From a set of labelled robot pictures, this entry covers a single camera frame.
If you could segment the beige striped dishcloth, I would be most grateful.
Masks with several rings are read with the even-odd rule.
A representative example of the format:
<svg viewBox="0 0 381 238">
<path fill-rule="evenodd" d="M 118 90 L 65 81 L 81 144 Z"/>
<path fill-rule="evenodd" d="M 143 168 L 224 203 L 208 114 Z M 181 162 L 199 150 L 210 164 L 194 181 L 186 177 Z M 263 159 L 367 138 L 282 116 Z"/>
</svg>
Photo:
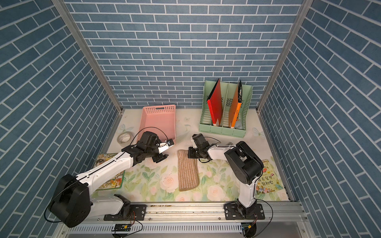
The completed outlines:
<svg viewBox="0 0 381 238">
<path fill-rule="evenodd" d="M 196 159 L 188 158 L 187 150 L 178 151 L 179 191 L 192 190 L 199 185 L 199 173 Z"/>
</svg>

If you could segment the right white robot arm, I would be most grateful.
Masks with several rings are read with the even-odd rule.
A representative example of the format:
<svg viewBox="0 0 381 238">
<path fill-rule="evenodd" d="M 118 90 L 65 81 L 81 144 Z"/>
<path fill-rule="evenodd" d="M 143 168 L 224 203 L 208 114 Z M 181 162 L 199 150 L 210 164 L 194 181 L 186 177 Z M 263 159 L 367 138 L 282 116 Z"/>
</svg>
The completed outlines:
<svg viewBox="0 0 381 238">
<path fill-rule="evenodd" d="M 239 204 L 244 208 L 251 208 L 256 203 L 255 186 L 264 169 L 264 164 L 256 153 L 244 141 L 220 146 L 216 143 L 210 144 L 201 133 L 194 134 L 191 140 L 193 146 L 188 150 L 188 157 L 208 161 L 227 161 L 241 183 Z"/>
</svg>

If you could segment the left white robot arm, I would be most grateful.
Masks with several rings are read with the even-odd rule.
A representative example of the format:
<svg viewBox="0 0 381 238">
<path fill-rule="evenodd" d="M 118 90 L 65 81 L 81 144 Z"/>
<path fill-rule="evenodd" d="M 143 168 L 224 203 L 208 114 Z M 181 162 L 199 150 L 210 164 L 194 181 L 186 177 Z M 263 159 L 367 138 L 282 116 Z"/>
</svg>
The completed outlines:
<svg viewBox="0 0 381 238">
<path fill-rule="evenodd" d="M 121 194 L 104 199 L 91 195 L 117 174 L 152 158 L 158 163 L 168 156 L 164 153 L 174 145 L 172 139 L 162 142 L 158 135 L 145 131 L 135 145 L 129 145 L 103 164 L 78 174 L 63 176 L 56 187 L 46 211 L 54 214 L 59 222 L 73 228 L 86 218 L 104 216 L 105 220 L 131 220 L 131 202 Z"/>
</svg>

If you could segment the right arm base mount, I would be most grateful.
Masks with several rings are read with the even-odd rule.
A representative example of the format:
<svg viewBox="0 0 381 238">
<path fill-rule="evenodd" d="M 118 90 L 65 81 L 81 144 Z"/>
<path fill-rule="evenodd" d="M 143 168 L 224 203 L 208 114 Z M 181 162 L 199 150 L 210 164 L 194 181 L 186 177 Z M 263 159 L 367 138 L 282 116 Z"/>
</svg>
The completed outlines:
<svg viewBox="0 0 381 238">
<path fill-rule="evenodd" d="M 246 208 L 239 201 L 227 202 L 223 205 L 226 220 L 264 220 L 263 206 L 255 202 Z"/>
</svg>

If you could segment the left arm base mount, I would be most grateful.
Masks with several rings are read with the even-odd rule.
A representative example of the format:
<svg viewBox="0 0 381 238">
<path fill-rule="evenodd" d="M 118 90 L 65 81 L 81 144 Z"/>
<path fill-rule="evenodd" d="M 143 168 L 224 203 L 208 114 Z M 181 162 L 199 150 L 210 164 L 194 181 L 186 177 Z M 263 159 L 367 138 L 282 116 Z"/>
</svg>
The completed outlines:
<svg viewBox="0 0 381 238">
<path fill-rule="evenodd" d="M 121 194 L 114 194 L 114 197 L 118 198 L 123 205 L 118 210 L 118 213 L 104 215 L 104 221 L 144 220 L 147 209 L 146 204 L 131 204 L 131 201 Z"/>
</svg>

